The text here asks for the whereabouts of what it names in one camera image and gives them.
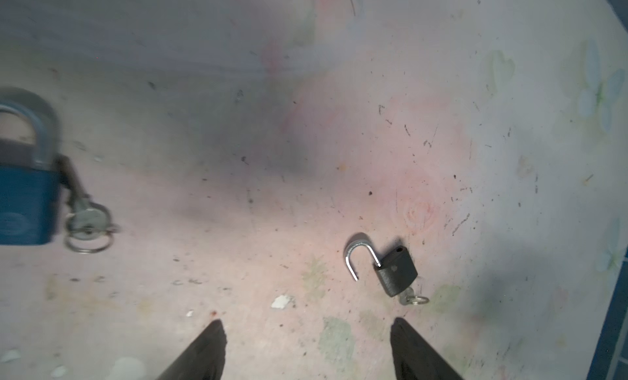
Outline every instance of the white debris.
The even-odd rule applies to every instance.
[[[271,304],[272,309],[285,309],[286,306],[294,300],[294,297],[282,294],[275,298]]]
[[[120,357],[105,380],[142,380],[146,376],[146,366],[133,357]]]
[[[10,362],[20,358],[22,358],[20,351],[18,349],[11,349],[3,354],[2,358],[0,358],[0,362]]]
[[[63,376],[65,376],[65,374],[66,374],[67,372],[68,372],[68,368],[66,368],[66,367],[65,367],[65,366],[63,366],[63,365],[59,365],[59,366],[57,366],[56,368],[54,368],[54,369],[52,370],[52,372],[50,373],[50,376],[51,376],[53,379],[58,379],[59,377],[63,377]]]

